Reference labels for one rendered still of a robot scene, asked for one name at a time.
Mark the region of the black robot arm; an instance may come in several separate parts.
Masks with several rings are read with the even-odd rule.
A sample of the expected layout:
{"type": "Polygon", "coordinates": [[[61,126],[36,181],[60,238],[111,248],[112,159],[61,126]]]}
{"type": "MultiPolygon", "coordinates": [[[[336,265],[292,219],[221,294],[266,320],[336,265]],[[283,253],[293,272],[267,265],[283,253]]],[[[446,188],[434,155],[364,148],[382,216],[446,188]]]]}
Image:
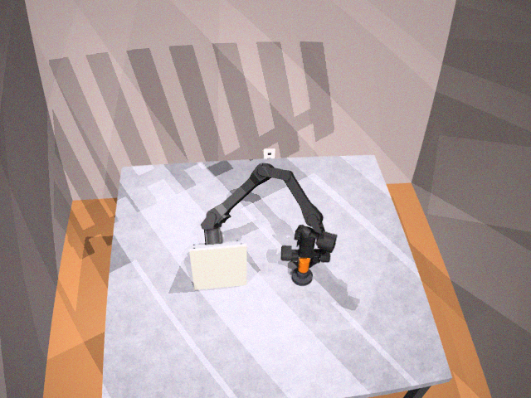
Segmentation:
{"type": "Polygon", "coordinates": [[[223,242],[222,232],[219,227],[222,227],[222,223],[225,223],[226,220],[231,217],[229,214],[231,209],[257,186],[268,181],[272,177],[281,179],[285,182],[295,200],[300,205],[304,220],[308,225],[299,225],[295,231],[294,240],[297,240],[296,247],[300,244],[302,244],[302,246],[310,247],[315,243],[317,248],[333,253],[338,235],[325,232],[322,223],[323,215],[306,196],[292,171],[275,168],[269,163],[258,164],[247,181],[234,191],[223,203],[213,207],[206,214],[206,219],[201,224],[201,228],[204,230],[205,235],[205,245],[221,244],[223,242]]]}

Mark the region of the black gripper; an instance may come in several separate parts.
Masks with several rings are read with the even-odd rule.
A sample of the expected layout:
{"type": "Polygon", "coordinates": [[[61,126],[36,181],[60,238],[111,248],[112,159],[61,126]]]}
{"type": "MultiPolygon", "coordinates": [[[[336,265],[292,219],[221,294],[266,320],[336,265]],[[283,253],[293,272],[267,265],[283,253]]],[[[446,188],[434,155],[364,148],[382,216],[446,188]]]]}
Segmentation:
{"type": "Polygon", "coordinates": [[[283,245],[281,247],[281,260],[294,262],[298,268],[299,257],[310,258],[310,269],[312,266],[319,264],[320,262],[329,263],[331,260],[331,253],[326,250],[314,249],[314,245],[307,247],[300,244],[300,247],[297,250],[292,250],[292,246],[288,245],[283,245]]]}

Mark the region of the orange knob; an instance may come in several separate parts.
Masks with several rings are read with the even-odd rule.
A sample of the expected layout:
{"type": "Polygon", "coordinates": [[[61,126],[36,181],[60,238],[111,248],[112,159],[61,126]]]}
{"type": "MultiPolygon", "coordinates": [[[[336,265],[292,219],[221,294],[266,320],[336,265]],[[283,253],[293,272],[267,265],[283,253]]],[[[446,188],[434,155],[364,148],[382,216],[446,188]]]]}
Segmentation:
{"type": "Polygon", "coordinates": [[[300,257],[298,271],[300,273],[305,273],[305,272],[308,272],[308,270],[309,270],[309,258],[300,257]]]}

